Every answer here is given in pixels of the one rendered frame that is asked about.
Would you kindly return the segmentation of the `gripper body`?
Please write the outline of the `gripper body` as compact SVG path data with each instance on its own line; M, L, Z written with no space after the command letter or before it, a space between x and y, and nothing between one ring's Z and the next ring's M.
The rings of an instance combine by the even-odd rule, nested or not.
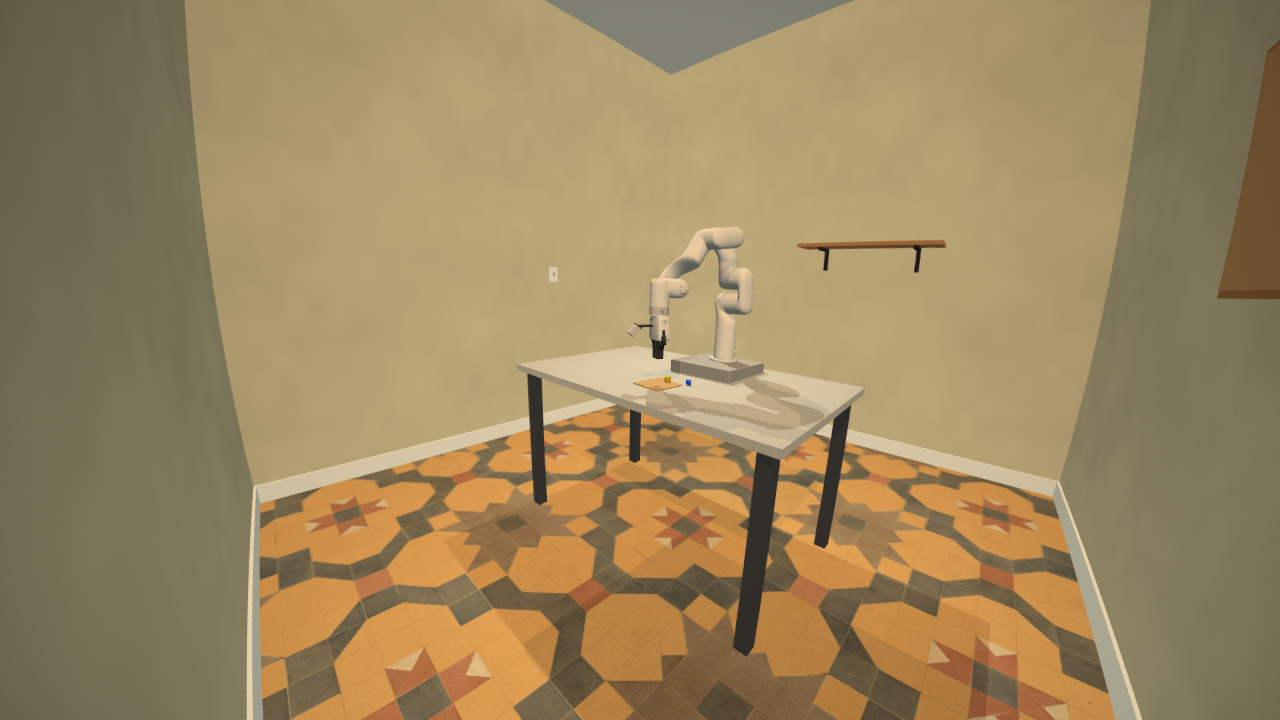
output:
M650 315L649 337L655 341L660 341L662 331L666 331L666 341L669 341L669 314L667 315ZM660 338L660 340L659 340ZM667 340L668 338L668 340Z

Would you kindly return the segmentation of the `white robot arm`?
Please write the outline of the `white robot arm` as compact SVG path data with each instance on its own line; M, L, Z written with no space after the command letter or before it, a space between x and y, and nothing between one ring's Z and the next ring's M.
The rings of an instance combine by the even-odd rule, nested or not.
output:
M739 268L737 254L733 250L739 249L742 241L744 233L739 227L698 231L684 254L666 266L658 279L650 282L649 314L667 315L669 299L684 299L689 293L687 282L677 278L698 269L709 250L722 249L714 250L719 263L721 288L739 290L739 293L724 292L716 297L716 340L714 354L710 356L716 363L737 363L733 357L737 325L733 314L746 315L753 310L753 273L746 268ZM676 281L663 278L676 278Z

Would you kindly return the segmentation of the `orange mat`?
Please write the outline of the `orange mat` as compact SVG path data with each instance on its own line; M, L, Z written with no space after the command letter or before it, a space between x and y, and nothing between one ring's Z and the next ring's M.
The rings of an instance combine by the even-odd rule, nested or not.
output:
M664 379L662 379L662 378L654 378L654 379L649 379L649 380L637 380L637 382L634 382L634 384L643 386L643 387L645 387L648 389L653 389L653 391L669 389L669 388L675 388L675 387L682 386L682 384L675 383L672 380L671 382L664 382Z

